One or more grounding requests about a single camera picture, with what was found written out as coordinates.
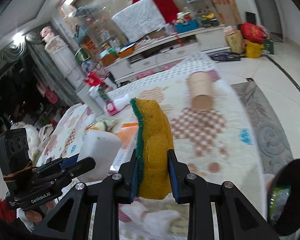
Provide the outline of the yellow green sponge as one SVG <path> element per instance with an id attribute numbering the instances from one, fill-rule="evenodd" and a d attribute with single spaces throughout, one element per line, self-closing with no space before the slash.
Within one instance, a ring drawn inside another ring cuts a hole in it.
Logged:
<path id="1" fill-rule="evenodd" d="M 138 197 L 162 200 L 171 193 L 167 152 L 174 149 L 167 116 L 155 100 L 130 101 L 138 120 Z"/>

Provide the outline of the brown paper cup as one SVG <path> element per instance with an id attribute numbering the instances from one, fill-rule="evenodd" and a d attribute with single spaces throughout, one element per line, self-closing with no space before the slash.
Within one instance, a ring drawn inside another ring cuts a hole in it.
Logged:
<path id="1" fill-rule="evenodd" d="M 213 83 L 206 72 L 192 73 L 187 80 L 191 106 L 197 111 L 209 111 L 213 107 Z"/>

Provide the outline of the white blue medicine box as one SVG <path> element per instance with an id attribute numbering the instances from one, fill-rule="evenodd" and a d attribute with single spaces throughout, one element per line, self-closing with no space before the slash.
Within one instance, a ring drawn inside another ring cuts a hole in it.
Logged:
<path id="1" fill-rule="evenodd" d="M 130 161 L 138 133 L 138 123 L 123 124 L 116 134 L 121 140 L 121 147 L 110 167 L 111 171 L 117 172 L 123 163 Z"/>

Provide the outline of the patterned quilted table cover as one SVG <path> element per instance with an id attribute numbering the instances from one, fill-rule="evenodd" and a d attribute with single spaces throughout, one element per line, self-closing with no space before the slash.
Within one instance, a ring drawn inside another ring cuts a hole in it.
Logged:
<path id="1" fill-rule="evenodd" d="M 206 111 L 191 107 L 189 78 L 193 73 L 216 73 L 214 63 L 204 54 L 195 54 L 172 69 L 134 81 L 111 93 L 119 98 L 133 96 L 132 105 L 116 118 L 119 125 L 133 123 L 133 146 L 112 158 L 107 169 L 118 169 L 133 151 L 141 161 L 141 185 L 134 202 L 121 212 L 137 219 L 121 222 L 120 228 L 151 239 L 169 239 L 175 229 L 187 226 L 187 218 L 174 220 L 183 209 L 168 209 L 172 189 L 168 176 L 168 150 L 188 165 L 197 179 L 208 184 L 230 180 L 222 188 L 222 203 L 210 203 L 213 215 L 225 211 L 219 220 L 225 228 L 213 229 L 214 239 L 264 239 L 260 221 L 264 213 L 261 162 L 248 116 L 234 89 L 224 80 L 213 82 L 213 106 Z"/>

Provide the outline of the white pink spray bottle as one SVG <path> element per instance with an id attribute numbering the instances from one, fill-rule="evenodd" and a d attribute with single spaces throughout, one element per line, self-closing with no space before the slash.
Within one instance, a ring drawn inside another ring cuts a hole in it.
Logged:
<path id="1" fill-rule="evenodd" d="M 118 98 L 107 103 L 104 110 L 109 116 L 114 116 L 130 104 L 130 99 L 130 95 L 126 94 L 122 98 Z"/>

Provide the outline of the green snack packet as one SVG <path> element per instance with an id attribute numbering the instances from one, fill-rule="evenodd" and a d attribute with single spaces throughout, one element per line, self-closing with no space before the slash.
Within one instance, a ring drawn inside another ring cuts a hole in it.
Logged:
<path id="1" fill-rule="evenodd" d="M 271 224 L 276 224 L 283 213 L 287 200 L 290 196 L 290 186 L 274 187 L 269 204 L 269 215 Z"/>

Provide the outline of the grey patterned floor rug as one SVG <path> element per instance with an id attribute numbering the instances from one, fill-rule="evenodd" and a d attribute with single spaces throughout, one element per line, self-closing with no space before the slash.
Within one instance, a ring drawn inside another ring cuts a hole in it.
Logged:
<path id="1" fill-rule="evenodd" d="M 232 85 L 252 124 L 264 173 L 275 175 L 293 160 L 285 131 L 270 102 L 254 81 Z"/>

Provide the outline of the white tv cabinet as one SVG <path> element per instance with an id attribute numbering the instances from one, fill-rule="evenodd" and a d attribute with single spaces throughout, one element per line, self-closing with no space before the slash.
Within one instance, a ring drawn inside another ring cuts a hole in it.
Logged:
<path id="1" fill-rule="evenodd" d="M 227 50 L 229 47 L 226 44 L 224 28 L 225 25 L 222 24 L 156 39 L 132 54 L 117 59 L 107 69 L 115 82 L 122 83 L 150 70 L 161 71 L 165 66 L 196 52 L 214 53 Z"/>

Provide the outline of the yellow bag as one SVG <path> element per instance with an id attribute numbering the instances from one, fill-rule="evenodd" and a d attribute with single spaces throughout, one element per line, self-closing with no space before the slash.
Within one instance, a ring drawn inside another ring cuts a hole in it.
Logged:
<path id="1" fill-rule="evenodd" d="M 262 51 L 264 50 L 263 44 L 253 43 L 249 40 L 245 41 L 245 55 L 248 58 L 256 59 L 262 55 Z"/>

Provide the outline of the white lace tv cover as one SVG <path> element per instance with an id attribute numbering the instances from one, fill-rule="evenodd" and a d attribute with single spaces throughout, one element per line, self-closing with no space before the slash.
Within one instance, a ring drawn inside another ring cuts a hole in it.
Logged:
<path id="1" fill-rule="evenodd" d="M 153 0 L 140 0 L 115 14 L 111 20 L 118 26 L 129 42 L 161 30 L 166 21 Z"/>

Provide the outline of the beige paper bag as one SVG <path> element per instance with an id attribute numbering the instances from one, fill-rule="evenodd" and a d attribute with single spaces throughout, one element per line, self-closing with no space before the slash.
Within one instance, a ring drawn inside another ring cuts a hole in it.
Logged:
<path id="1" fill-rule="evenodd" d="M 233 53 L 243 53 L 243 36 L 239 30 L 235 30 L 232 33 L 226 35 L 226 41 Z"/>

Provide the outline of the blue storage box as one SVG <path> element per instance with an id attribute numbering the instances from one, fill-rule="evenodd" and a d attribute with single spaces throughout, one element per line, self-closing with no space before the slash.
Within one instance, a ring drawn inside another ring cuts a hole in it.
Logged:
<path id="1" fill-rule="evenodd" d="M 176 23 L 174 26 L 177 33 L 182 34 L 185 32 L 196 30 L 198 28 L 198 23 L 196 20 L 190 20 L 183 23 Z"/>

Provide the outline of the red bag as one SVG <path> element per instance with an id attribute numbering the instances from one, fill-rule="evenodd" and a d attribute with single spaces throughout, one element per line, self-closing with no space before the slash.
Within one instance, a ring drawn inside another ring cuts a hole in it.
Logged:
<path id="1" fill-rule="evenodd" d="M 243 37 L 253 43 L 262 44 L 267 39 L 267 34 L 262 27 L 244 22 L 241 25 Z"/>

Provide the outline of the red cloth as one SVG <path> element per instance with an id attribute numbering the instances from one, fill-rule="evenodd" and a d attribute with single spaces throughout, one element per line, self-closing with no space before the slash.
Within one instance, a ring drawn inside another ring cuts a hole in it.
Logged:
<path id="1" fill-rule="evenodd" d="M 166 23 L 174 23 L 177 20 L 177 14 L 180 12 L 173 0 L 153 0 Z"/>

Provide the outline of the clear acrylic shelf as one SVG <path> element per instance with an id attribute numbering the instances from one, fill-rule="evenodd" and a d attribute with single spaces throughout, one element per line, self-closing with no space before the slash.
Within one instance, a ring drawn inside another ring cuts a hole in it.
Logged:
<path id="1" fill-rule="evenodd" d="M 196 20 L 198 28 L 217 27 L 220 25 L 217 11 L 212 0 L 176 0 L 180 12 L 177 14 L 177 23 Z M 214 13 L 215 17 L 210 20 L 202 19 L 202 15 Z"/>

